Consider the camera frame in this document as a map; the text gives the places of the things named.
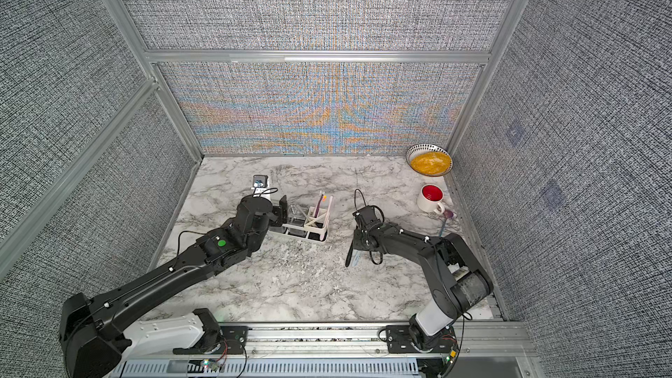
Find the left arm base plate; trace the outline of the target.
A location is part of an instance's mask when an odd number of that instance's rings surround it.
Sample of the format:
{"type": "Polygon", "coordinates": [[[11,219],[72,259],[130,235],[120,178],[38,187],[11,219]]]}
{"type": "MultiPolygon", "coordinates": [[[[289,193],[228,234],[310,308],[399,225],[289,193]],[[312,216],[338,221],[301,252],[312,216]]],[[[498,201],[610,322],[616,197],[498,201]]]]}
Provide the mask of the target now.
{"type": "Polygon", "coordinates": [[[174,355],[242,355],[250,329],[246,325],[227,325],[220,332],[206,332],[190,348],[173,348],[174,355]]]}

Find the black toothbrush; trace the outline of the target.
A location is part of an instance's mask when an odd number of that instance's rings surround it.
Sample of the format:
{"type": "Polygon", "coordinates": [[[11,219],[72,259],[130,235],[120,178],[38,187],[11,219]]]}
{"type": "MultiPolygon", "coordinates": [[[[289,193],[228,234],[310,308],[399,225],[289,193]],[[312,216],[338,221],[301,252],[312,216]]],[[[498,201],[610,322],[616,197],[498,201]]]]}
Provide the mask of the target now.
{"type": "Polygon", "coordinates": [[[351,243],[350,243],[350,246],[349,246],[349,249],[348,249],[348,253],[346,255],[346,260],[345,260],[345,267],[346,268],[348,268],[351,265],[352,258],[353,258],[353,252],[354,252],[354,248],[353,248],[354,244],[355,244],[355,241],[351,240],[351,243]]]}

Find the cream toothbrush holder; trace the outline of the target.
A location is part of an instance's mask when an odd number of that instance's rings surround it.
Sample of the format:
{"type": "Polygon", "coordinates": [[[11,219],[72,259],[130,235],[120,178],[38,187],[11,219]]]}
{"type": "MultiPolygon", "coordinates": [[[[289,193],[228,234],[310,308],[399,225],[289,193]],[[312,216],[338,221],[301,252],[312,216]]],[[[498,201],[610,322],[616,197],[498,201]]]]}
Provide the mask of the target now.
{"type": "Polygon", "coordinates": [[[269,232],[323,243],[328,236],[331,208],[320,208],[316,217],[312,217],[315,208],[309,207],[306,213],[301,206],[291,205],[288,207],[287,222],[279,227],[271,227],[269,232]]]}

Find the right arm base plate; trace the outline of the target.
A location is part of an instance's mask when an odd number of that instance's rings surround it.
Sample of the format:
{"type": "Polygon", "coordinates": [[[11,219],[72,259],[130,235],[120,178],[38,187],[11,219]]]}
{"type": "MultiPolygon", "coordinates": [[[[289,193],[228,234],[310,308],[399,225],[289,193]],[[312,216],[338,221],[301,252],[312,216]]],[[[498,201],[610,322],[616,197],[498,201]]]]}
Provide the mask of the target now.
{"type": "Polygon", "coordinates": [[[449,354],[459,345],[453,328],[444,328],[434,336],[425,336],[419,328],[411,325],[388,325],[381,337],[392,355],[449,354]]]}

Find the light blue toothbrush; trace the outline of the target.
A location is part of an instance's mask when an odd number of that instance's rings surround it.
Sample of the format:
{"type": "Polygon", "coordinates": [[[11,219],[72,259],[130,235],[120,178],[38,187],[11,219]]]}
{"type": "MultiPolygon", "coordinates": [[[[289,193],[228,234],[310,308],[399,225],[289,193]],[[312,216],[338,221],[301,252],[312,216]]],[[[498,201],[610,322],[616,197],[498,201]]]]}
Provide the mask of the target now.
{"type": "Polygon", "coordinates": [[[352,257],[351,257],[351,267],[357,266],[360,258],[361,258],[362,252],[360,250],[353,250],[352,257]]]}

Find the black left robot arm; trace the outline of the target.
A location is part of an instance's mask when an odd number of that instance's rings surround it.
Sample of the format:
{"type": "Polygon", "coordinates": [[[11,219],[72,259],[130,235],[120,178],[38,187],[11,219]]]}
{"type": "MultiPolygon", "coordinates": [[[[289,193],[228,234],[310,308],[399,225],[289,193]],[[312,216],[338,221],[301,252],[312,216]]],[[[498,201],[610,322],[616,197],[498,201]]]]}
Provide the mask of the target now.
{"type": "Polygon", "coordinates": [[[94,297],[79,292],[62,306],[59,344],[70,377],[103,377],[131,351],[129,327],[176,294],[213,278],[260,250],[267,232],[288,219],[287,199],[243,197],[236,215],[173,259],[94,297]]]}

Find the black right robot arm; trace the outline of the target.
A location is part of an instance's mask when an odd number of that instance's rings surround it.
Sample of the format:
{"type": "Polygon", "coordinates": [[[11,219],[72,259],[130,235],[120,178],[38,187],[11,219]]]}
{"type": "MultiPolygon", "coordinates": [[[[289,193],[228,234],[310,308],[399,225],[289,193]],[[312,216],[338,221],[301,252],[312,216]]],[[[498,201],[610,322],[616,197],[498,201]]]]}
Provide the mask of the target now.
{"type": "Polygon", "coordinates": [[[439,341],[455,338],[447,332],[458,319],[493,292],[487,270],[459,234],[427,236],[385,220],[375,205],[353,212],[353,231],[346,266],[355,252],[367,253],[375,265],[396,256],[422,268],[432,300],[409,320],[409,340],[418,352],[434,350],[439,341]]]}

